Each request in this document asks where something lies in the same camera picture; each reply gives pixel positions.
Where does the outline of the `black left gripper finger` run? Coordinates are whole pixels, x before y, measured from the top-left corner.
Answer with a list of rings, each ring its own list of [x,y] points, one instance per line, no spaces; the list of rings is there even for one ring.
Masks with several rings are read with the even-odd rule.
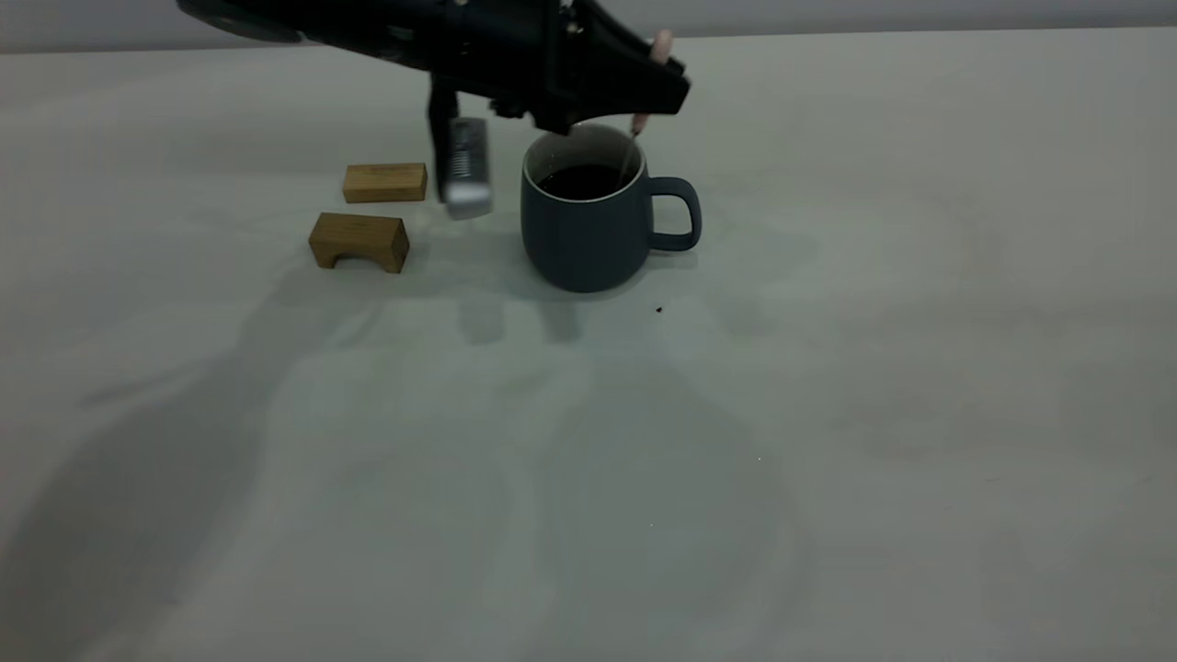
[[[604,62],[610,69],[631,77],[685,75],[681,62],[671,55],[674,41],[671,29],[657,29],[651,38],[644,38],[601,7],[600,1],[576,1],[576,18],[583,34],[588,37],[593,62]]]
[[[676,115],[692,84],[665,53],[594,51],[579,82],[579,118]]]

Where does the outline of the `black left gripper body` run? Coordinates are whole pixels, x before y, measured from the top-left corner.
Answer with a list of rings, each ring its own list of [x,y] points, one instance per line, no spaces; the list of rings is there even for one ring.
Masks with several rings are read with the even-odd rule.
[[[430,74],[430,134],[450,134],[460,93],[560,134],[588,119],[586,1],[407,1],[405,24]]]

